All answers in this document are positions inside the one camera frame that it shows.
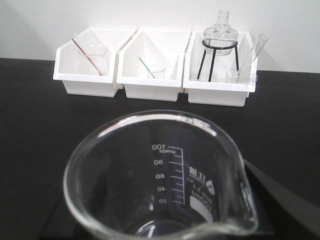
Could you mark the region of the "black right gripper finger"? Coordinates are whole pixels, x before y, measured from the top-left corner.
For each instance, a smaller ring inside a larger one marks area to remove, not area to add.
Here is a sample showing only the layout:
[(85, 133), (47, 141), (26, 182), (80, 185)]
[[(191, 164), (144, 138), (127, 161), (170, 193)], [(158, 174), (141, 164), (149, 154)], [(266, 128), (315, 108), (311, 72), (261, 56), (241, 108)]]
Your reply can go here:
[(259, 218), (264, 231), (273, 240), (318, 240), (320, 208), (285, 188), (249, 161), (244, 161), (257, 204), (264, 210)]

